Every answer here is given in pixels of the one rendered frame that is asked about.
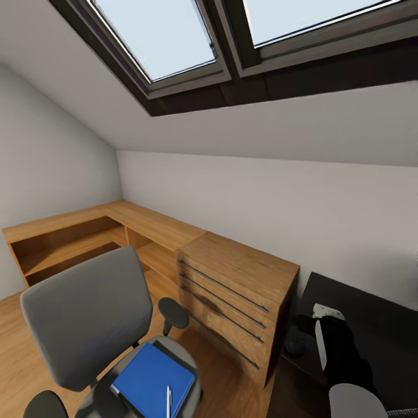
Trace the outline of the folder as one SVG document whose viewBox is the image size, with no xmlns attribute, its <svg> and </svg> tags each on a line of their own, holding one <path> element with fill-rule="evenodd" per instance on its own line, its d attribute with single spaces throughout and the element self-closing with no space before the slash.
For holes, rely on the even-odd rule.
<svg viewBox="0 0 418 418">
<path fill-rule="evenodd" d="M 194 381 L 194 374 L 148 342 L 110 388 L 138 418 L 167 418 L 170 387 L 170 418 L 176 418 Z"/>
</svg>

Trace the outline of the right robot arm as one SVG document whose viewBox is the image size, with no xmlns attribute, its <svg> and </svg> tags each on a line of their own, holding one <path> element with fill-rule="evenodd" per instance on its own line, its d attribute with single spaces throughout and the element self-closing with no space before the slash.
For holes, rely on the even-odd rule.
<svg viewBox="0 0 418 418">
<path fill-rule="evenodd" d="M 361 359 L 343 314 L 317 303 L 313 312 L 312 318 L 293 316 L 292 324 L 317 340 L 331 418 L 388 418 L 374 387 L 371 365 Z"/>
</svg>

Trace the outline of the mouse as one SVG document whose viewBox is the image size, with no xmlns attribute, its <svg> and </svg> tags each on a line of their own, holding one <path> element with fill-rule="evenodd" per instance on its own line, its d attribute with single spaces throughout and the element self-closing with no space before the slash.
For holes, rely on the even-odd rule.
<svg viewBox="0 0 418 418">
<path fill-rule="evenodd" d="M 298 335 L 293 336 L 285 341 L 285 349 L 292 355 L 301 355 L 307 347 L 305 341 Z"/>
</svg>

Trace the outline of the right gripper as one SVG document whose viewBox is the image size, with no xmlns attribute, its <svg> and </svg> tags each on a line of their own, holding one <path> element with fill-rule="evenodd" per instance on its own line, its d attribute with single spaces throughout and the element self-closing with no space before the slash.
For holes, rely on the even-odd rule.
<svg viewBox="0 0 418 418">
<path fill-rule="evenodd" d="M 310 318 L 309 316 L 298 314 L 297 316 L 293 316 L 292 324 L 297 326 L 297 330 L 316 338 L 313 331 L 313 325 L 318 319 L 319 318 Z"/>
</svg>

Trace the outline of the swivel chair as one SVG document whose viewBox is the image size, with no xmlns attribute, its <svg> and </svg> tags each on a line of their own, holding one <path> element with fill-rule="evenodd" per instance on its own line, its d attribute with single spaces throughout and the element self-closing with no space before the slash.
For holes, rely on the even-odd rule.
<svg viewBox="0 0 418 418">
<path fill-rule="evenodd" d="M 20 305 L 53 382 L 67 390 L 91 390 L 74 418 L 138 418 L 110 386 L 146 343 L 195 375 L 176 418 L 193 418 L 204 395 L 199 368 L 187 349 L 168 334 L 185 329 L 189 317 L 169 297 L 158 302 L 163 334 L 138 341 L 149 331 L 153 302 L 139 257 L 132 246 L 111 250 L 24 290 Z M 133 350 L 97 381 L 117 357 Z M 23 418 L 69 418 L 54 391 L 37 394 Z"/>
</svg>

